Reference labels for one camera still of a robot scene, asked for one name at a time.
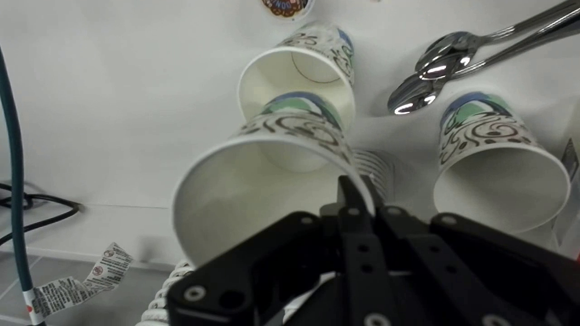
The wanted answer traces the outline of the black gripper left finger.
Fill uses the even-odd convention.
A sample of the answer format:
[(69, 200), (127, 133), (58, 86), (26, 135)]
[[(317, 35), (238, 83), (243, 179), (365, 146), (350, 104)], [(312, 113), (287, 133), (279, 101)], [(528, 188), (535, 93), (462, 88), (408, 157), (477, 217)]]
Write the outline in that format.
[(394, 326), (381, 242), (354, 180), (339, 177), (339, 249), (348, 326)]

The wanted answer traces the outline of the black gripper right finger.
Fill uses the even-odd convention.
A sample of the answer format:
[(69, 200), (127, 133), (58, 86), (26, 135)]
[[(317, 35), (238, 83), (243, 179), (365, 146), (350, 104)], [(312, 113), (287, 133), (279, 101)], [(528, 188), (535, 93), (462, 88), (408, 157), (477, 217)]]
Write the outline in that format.
[[(377, 204), (383, 193), (365, 175)], [(450, 240), (399, 206), (377, 206), (399, 326), (542, 326), (531, 311), (497, 293)]]

